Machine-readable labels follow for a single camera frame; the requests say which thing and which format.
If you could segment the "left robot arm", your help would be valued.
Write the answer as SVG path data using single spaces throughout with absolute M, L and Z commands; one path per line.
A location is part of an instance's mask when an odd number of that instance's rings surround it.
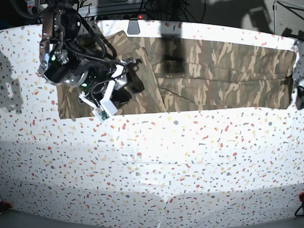
M 293 70 L 294 90 L 297 92 L 295 106 L 304 109 L 304 42 L 297 40 L 293 46 L 296 61 Z

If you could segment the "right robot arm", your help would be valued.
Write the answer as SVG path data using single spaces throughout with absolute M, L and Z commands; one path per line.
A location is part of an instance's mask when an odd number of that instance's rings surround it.
M 115 48 L 97 34 L 74 9 L 77 0 L 49 0 L 43 11 L 39 47 L 39 74 L 47 83 L 61 86 L 58 106 L 65 118 L 77 118 L 85 109 L 103 122 L 119 105 L 144 90 L 136 75 L 137 62 L 117 58 Z

